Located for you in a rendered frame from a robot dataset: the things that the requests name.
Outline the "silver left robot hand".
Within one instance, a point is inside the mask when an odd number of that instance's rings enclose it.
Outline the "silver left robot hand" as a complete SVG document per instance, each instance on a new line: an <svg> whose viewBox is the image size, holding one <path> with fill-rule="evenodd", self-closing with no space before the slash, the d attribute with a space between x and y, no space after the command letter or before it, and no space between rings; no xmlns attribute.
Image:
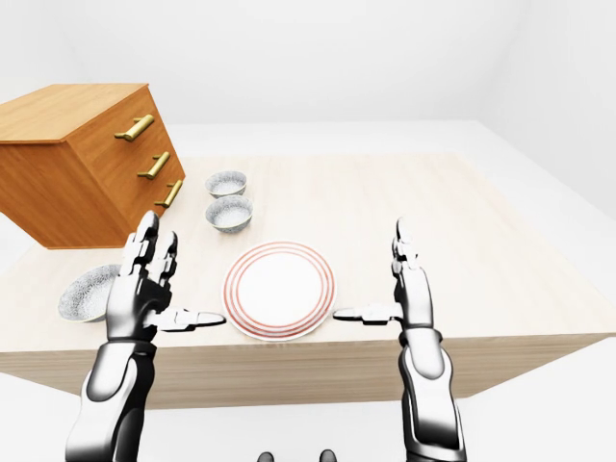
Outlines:
<svg viewBox="0 0 616 462"><path fill-rule="evenodd" d="M223 315L170 305L170 278L177 269L175 232L159 234L159 217L146 212L123 249L122 263L106 308L110 341L150 342L158 331L194 331L226 323Z"/></svg>

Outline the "patterned grey bowl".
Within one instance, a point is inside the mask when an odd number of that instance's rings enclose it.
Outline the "patterned grey bowl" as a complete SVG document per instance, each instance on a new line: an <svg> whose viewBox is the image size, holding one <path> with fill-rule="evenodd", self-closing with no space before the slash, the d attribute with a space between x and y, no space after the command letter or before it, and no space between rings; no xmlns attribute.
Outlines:
<svg viewBox="0 0 616 462"><path fill-rule="evenodd" d="M214 198L242 195L246 188L246 175L236 170L226 170L211 175L205 181L207 192Z"/></svg>
<svg viewBox="0 0 616 462"><path fill-rule="evenodd" d="M120 265L103 265L75 279L60 297L60 317L73 322L105 320L109 293L119 269Z"/></svg>
<svg viewBox="0 0 616 462"><path fill-rule="evenodd" d="M234 234L251 222L253 204L243 195L227 195L216 199L205 212L207 221L219 232Z"/></svg>

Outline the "wooden cabinet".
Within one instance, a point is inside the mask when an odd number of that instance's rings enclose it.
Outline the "wooden cabinet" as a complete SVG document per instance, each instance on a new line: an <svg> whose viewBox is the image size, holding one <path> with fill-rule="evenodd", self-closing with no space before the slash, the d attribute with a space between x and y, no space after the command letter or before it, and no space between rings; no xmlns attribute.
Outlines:
<svg viewBox="0 0 616 462"><path fill-rule="evenodd" d="M146 84L56 84L0 105L0 212L50 249L121 247L109 191L66 141Z"/></svg>

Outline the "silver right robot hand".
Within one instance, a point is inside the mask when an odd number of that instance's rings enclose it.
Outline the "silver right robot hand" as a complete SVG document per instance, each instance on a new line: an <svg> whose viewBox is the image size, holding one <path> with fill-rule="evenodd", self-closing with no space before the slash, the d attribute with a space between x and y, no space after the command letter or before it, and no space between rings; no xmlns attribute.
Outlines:
<svg viewBox="0 0 616 462"><path fill-rule="evenodd" d="M434 325L431 291L424 269L418 262L417 248L404 217L396 223L392 241L392 275L396 279L394 302L372 303L363 307L333 312L337 321L360 321L364 325L385 325L398 321L403 329Z"/></svg>

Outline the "wooden drawer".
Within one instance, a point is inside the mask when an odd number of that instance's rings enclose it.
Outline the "wooden drawer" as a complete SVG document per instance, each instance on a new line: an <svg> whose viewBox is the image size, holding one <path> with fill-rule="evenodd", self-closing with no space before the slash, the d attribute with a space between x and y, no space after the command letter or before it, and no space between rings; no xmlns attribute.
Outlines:
<svg viewBox="0 0 616 462"><path fill-rule="evenodd" d="M153 200L162 200L167 195L167 184L185 178L163 128L150 126L134 141L103 133L89 140L84 151L95 177L113 199L126 193L138 201L149 195Z"/></svg>
<svg viewBox="0 0 616 462"><path fill-rule="evenodd" d="M133 141L116 137L129 132L136 124L135 118L146 116L152 116L153 122ZM117 167L140 149L162 146L163 132L164 124L149 87L144 86L72 132L66 141L89 167L104 170L107 164Z"/></svg>
<svg viewBox="0 0 616 462"><path fill-rule="evenodd" d="M154 202L167 196L167 183L178 179L184 181L185 172L176 157L172 157L153 180L137 176L138 168L120 174L110 180L108 185L110 199L119 211L124 236L133 232L142 216L148 211L158 215L166 209L155 206Z"/></svg>

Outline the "white plate with red rings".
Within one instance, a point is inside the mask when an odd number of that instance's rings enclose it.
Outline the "white plate with red rings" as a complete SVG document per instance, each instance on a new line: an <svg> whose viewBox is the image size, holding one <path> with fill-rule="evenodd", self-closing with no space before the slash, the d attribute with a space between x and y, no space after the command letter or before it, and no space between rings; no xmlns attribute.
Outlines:
<svg viewBox="0 0 616 462"><path fill-rule="evenodd" d="M258 244L226 273L221 302L245 335L290 341L317 329L337 295L334 270L314 248L292 241Z"/></svg>

